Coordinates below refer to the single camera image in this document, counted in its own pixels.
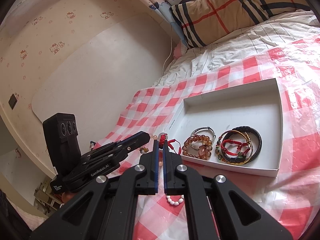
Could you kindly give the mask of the left hand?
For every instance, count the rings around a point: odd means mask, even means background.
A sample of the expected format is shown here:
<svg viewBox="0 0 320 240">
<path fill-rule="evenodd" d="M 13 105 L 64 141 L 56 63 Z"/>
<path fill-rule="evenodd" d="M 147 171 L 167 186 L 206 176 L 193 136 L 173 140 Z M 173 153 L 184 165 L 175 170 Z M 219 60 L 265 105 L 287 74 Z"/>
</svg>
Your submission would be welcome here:
<svg viewBox="0 0 320 240">
<path fill-rule="evenodd" d="M 62 202 L 63 204 L 66 204 L 68 201 L 70 201 L 74 196 L 76 195 L 76 193 L 72 193 L 72 192 L 64 192 L 62 194 Z"/>
</svg>

